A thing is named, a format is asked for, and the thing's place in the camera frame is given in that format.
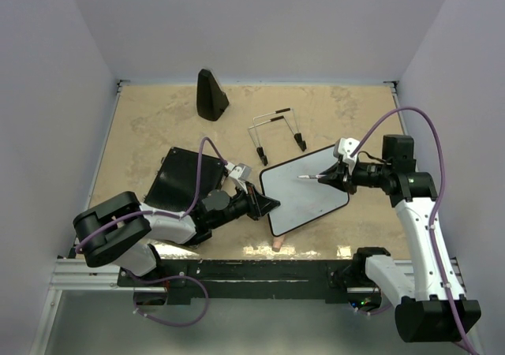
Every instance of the black cover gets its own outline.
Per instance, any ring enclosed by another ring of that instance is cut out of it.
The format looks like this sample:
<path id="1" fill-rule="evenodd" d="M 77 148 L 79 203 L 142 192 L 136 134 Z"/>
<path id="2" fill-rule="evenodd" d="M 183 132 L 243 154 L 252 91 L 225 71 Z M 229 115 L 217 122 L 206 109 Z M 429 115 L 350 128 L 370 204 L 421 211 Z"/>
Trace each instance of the black cover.
<path id="1" fill-rule="evenodd" d="M 171 148 L 145 203 L 167 211 L 185 211 L 193 202 L 196 188 L 198 153 L 183 148 Z M 200 199 L 213 189 L 221 189 L 225 166 L 220 159 L 204 155 L 200 182 Z"/>
<path id="2" fill-rule="evenodd" d="M 196 85 L 196 110 L 198 115 L 209 121 L 218 121 L 221 114 L 230 105 L 226 93 L 221 91 L 210 69 L 198 73 Z"/>

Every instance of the robotic hand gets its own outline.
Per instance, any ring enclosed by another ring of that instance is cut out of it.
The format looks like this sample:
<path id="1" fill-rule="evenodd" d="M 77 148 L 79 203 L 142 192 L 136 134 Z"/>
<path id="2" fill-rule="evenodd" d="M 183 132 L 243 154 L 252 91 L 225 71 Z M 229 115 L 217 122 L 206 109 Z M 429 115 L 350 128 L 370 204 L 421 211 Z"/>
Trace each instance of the robotic hand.
<path id="1" fill-rule="evenodd" d="M 197 245 L 219 226 L 242 215 L 258 220 L 280 205 L 247 181 L 251 172 L 248 166 L 228 162 L 226 172 L 236 194 L 230 197 L 222 190 L 211 191 L 188 214 L 140 203 L 133 192 L 120 193 L 79 214 L 73 220 L 80 241 L 76 251 L 82 251 L 89 267 L 114 263 L 136 276 L 145 276 L 155 270 L 159 255 L 154 246 L 140 243 L 141 238 Z M 115 222 L 126 215 L 131 218 Z"/>
<path id="2" fill-rule="evenodd" d="M 366 278 L 377 284 L 395 306 L 396 327 L 405 342 L 460 340 L 455 320 L 468 332 L 480 318 L 481 309 L 478 301 L 466 300 L 452 271 L 438 215 L 434 227 L 428 223 L 437 193 L 431 175 L 416 171 L 412 137 L 384 136 L 381 159 L 366 153 L 374 163 L 361 162 L 359 154 L 353 156 L 358 145 L 358 140 L 342 138 L 335 145 L 337 163 L 322 172 L 318 182 L 349 194 L 358 186 L 381 188 L 389 196 L 406 232 L 414 284 L 384 248 L 358 249 L 340 279 Z M 432 246 L 432 235 L 438 248 Z M 447 272 L 447 282 L 442 272 Z M 456 307 L 456 315 L 451 305 Z"/>

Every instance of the wall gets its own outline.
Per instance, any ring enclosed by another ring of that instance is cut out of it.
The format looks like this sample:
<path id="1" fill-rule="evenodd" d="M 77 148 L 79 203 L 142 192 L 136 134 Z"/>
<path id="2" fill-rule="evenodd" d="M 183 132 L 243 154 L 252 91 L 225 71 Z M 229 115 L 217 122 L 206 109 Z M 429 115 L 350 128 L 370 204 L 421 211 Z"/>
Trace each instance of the wall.
<path id="1" fill-rule="evenodd" d="M 77 0 L 134 81 L 397 80 L 444 0 Z"/>
<path id="2" fill-rule="evenodd" d="M 469 297 L 481 303 L 486 353 L 503 353 L 505 307 L 505 0 L 446 0 L 400 81 L 400 102 L 425 109 L 447 167 L 441 219 Z M 420 167 L 439 174 L 426 124 L 406 114 Z"/>
<path id="3" fill-rule="evenodd" d="M 0 353 L 30 350 L 114 103 L 74 0 L 0 0 Z"/>

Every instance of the gray floor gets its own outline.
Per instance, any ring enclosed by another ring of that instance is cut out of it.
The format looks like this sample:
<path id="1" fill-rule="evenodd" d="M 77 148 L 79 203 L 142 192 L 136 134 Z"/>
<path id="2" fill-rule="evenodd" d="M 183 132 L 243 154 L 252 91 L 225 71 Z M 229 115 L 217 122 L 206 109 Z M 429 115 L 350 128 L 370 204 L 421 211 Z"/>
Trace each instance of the gray floor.
<path id="1" fill-rule="evenodd" d="M 184 320 L 203 301 L 158 308 Z M 165 327 L 133 314 L 131 292 L 64 292 L 47 355 L 463 354 L 450 343 L 406 344 L 393 312 L 366 317 L 322 301 L 212 300 L 197 325 Z"/>

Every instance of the table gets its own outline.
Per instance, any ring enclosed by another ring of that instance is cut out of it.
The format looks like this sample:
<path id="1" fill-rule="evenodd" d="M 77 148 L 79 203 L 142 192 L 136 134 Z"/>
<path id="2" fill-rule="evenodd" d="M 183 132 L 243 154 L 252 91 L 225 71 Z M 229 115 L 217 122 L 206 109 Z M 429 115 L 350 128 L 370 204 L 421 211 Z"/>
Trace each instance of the table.
<path id="1" fill-rule="evenodd" d="M 338 138 L 361 139 L 384 113 L 395 108 L 388 86 L 357 85 L 225 85 L 230 106 L 216 121 L 196 113 L 196 85 L 130 85 L 122 89 L 99 168 L 91 206 L 125 190 L 145 195 L 172 146 L 197 151 L 209 136 L 231 162 L 252 167 L 250 181 L 260 189 L 264 168 L 247 127 L 253 117 L 285 107 L 296 111 L 307 151 Z M 380 156 L 384 134 L 401 133 L 398 117 L 386 120 L 364 147 Z M 269 164 L 302 155 L 282 121 L 260 127 Z M 205 153 L 213 155 L 210 146 Z M 233 183 L 225 182 L 227 192 Z M 360 189 L 350 203 L 286 235 L 279 252 L 272 250 L 268 221 L 240 217 L 214 230 L 212 239 L 189 251 L 158 244 L 162 257 L 204 259 L 349 259 L 358 247 L 382 246 L 395 259 L 409 259 L 405 234 L 389 199 L 377 189 Z"/>

